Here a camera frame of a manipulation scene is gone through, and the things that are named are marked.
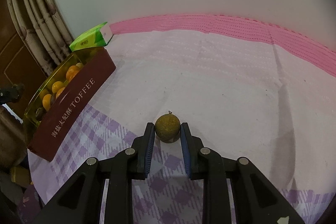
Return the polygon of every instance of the metal pin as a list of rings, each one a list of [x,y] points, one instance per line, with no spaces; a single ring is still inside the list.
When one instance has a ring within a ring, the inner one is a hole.
[[[135,149],[134,148],[127,148],[125,150],[126,155],[133,155],[135,153]]]
[[[87,163],[88,165],[94,165],[96,162],[97,162],[97,160],[96,160],[95,158],[88,158],[88,159],[86,160],[86,163]]]
[[[249,160],[247,158],[240,158],[239,163],[242,165],[247,165],[249,164]]]
[[[211,152],[211,150],[207,147],[203,147],[203,148],[200,149],[200,152],[204,155],[207,155]]]

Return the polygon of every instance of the yellow fruit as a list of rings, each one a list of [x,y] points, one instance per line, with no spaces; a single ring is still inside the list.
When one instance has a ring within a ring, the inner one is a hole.
[[[43,97],[42,105],[46,111],[50,109],[50,99],[51,99],[51,94],[47,94]]]
[[[51,91],[52,91],[52,93],[56,93],[57,91],[59,91],[63,87],[64,87],[63,82],[62,81],[57,81],[57,82],[53,83]]]
[[[56,93],[56,99],[58,98],[58,96],[62,93],[62,91],[65,89],[65,87],[60,88],[57,93]]]
[[[42,90],[39,94],[40,99],[43,100],[43,97],[46,96],[47,94],[49,94],[49,91]]]
[[[164,114],[159,117],[155,122],[155,133],[164,141],[174,139],[180,131],[180,120],[175,115]]]
[[[66,78],[68,81],[70,81],[70,76],[71,76],[75,71],[79,71],[79,67],[77,67],[76,65],[71,66],[71,67],[68,69],[68,71],[67,71],[67,73],[66,73],[66,75],[65,75],[65,78]]]
[[[79,73],[79,70],[75,70],[75,71],[70,75],[69,82],[76,76],[77,73]]]
[[[84,67],[83,63],[77,63],[76,66],[79,67],[79,69],[82,69],[82,67]]]

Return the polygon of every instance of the pink strip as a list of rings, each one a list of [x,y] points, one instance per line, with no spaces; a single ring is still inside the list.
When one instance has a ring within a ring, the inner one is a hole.
[[[277,25],[223,15],[162,15],[126,20],[110,25],[113,34],[194,30],[216,33],[252,42],[278,45],[336,77],[336,53],[303,36]]]

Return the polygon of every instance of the wooden panel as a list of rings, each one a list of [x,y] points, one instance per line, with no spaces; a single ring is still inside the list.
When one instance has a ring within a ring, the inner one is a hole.
[[[46,76],[17,34],[6,0],[0,0],[0,14],[0,88],[19,83],[25,85],[21,100],[8,103],[22,118],[28,103]]]

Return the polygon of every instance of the tablecloth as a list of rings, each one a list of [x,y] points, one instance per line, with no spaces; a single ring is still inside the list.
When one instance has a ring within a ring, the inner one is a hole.
[[[102,31],[115,34],[106,49],[116,71],[52,162],[29,153],[45,203],[88,157],[116,155],[172,111],[204,146],[249,158],[305,223],[316,222],[336,186],[334,52],[279,26],[222,15],[155,16]],[[180,142],[156,139],[148,179],[133,182],[134,221],[201,223],[202,189],[185,175]]]

